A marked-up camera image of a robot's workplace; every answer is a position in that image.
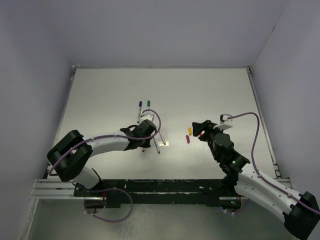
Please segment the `yellow pen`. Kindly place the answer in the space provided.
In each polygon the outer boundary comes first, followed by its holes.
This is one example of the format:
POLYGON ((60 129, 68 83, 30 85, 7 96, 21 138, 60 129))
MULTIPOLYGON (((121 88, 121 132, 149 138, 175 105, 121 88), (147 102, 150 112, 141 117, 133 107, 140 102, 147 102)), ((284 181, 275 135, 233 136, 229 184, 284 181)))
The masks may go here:
POLYGON ((164 146, 166 146, 166 145, 167 145, 167 142, 166 142, 165 137, 164 137, 164 135, 163 135, 163 133, 162 133, 161 130, 159 130, 159 136, 160 136, 160 138, 161 138, 162 144, 163 144, 164 146))

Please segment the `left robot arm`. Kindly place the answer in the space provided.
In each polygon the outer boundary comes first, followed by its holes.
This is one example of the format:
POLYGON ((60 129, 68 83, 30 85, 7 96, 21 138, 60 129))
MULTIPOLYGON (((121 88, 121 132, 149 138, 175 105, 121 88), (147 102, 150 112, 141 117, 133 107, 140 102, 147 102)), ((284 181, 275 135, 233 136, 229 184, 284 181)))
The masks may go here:
POLYGON ((156 125, 148 119, 113 134, 88 138, 72 130, 48 152, 47 159, 52 165, 48 174, 52 176, 55 171, 62 182, 73 180, 84 186, 91 196, 98 196, 103 191, 103 181, 95 170, 86 166, 89 158, 108 152, 148 148, 156 132, 156 125))

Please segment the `green pen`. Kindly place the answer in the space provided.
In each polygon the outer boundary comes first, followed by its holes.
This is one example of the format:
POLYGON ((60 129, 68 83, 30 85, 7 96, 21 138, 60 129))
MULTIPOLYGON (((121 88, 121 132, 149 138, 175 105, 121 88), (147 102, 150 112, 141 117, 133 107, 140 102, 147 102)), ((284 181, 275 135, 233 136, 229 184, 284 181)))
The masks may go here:
POLYGON ((146 114, 148 114, 150 112, 150 106, 151 106, 151 101, 147 100, 147 107, 146 107, 146 114))

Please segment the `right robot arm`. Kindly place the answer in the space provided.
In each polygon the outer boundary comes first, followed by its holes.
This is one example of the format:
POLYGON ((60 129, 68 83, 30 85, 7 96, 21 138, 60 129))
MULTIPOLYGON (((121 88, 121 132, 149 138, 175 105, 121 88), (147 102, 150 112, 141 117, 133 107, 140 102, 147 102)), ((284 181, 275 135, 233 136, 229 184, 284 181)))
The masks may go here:
POLYGON ((228 196, 236 193, 262 206, 282 222, 299 240, 306 240, 320 221, 320 208, 313 194, 300 193, 269 177, 253 161, 241 155, 224 130, 226 122, 210 120, 192 123, 192 134, 206 142, 214 160, 226 174, 222 190, 228 196))

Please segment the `magenta pen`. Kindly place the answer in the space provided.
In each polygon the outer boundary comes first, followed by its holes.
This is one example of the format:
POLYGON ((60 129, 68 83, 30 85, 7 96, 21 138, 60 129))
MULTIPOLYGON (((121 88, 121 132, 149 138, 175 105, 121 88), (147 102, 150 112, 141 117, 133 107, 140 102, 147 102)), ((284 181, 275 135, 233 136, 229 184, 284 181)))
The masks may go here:
POLYGON ((155 137, 153 138, 153 142, 154 142, 155 149, 156 149, 157 153, 160 154, 161 153, 160 147, 159 147, 158 142, 155 137))

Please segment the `blue pen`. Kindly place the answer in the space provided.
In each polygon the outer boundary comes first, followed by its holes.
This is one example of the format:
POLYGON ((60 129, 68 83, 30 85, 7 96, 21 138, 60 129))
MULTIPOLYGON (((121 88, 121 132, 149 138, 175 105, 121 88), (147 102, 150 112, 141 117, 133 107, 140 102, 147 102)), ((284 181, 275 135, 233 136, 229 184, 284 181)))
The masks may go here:
POLYGON ((137 123, 138 124, 140 123, 140 120, 141 120, 141 113, 142 113, 142 106, 139 107, 139 105, 138 105, 138 115, 137 115, 137 123))

